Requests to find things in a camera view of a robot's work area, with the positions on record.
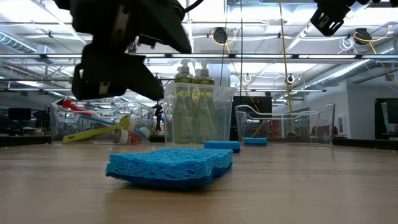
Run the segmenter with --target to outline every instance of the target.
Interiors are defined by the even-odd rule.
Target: small blue sponge
[[[207,141],[205,149],[232,149],[234,153],[239,153],[241,145],[238,141]]]
[[[134,185],[187,189],[209,184],[232,166],[232,150],[172,148],[112,154],[106,176]]]
[[[243,144],[251,144],[251,145],[266,145],[267,138],[244,138]]]

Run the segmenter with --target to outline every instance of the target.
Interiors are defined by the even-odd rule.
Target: wooden table
[[[104,176],[109,154],[160,147],[0,148],[0,223],[398,223],[394,151],[245,148],[233,170],[194,192]]]

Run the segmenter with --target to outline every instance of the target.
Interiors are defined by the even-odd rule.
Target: transparent container
[[[198,136],[197,130],[203,128],[194,119],[197,104],[201,102],[200,97],[206,95],[211,97],[215,111],[215,121],[209,124],[214,136],[212,139],[205,140],[229,141],[231,129],[232,100],[236,88],[198,85],[190,83],[169,83],[165,86],[164,100],[164,121],[165,121],[165,140],[173,145],[201,144],[204,141]],[[209,117],[213,117],[212,112],[207,111]]]
[[[237,106],[239,142],[244,138],[267,138],[269,144],[332,146],[335,105],[301,113],[258,113],[247,105]]]
[[[154,109],[140,103],[121,103],[113,110],[72,111],[55,103],[50,104],[52,142],[94,143],[94,144],[135,144],[149,142],[153,127]],[[129,126],[116,128],[101,134],[92,130],[103,130],[129,119]],[[90,133],[79,141],[65,142],[66,136]]]

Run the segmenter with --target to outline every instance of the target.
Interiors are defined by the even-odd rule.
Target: plastic bottle
[[[209,76],[207,64],[202,63],[200,76],[195,79],[199,85],[214,85],[214,78]],[[198,86],[200,97],[193,110],[193,125],[195,130],[195,142],[203,144],[206,141],[215,140],[216,137],[216,108],[213,101],[213,89]]]
[[[195,79],[190,75],[188,60],[182,60],[181,64],[179,73],[174,78],[173,136],[177,144],[190,144],[194,141],[192,90],[191,87],[179,83],[194,83]]]

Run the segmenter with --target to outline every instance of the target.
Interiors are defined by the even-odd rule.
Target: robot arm
[[[311,23],[324,35],[331,36],[344,24],[344,18],[356,1],[362,5],[370,0],[314,0],[318,9],[311,18]],[[390,0],[391,7],[398,6],[398,0]]]
[[[177,0],[55,0],[59,8],[70,11],[77,32],[93,35],[75,68],[75,97],[120,96],[130,89],[152,100],[162,99],[163,87],[144,65],[145,57],[124,52],[138,39],[138,44],[153,48],[158,42],[190,54],[181,21],[202,1],[184,9]]]

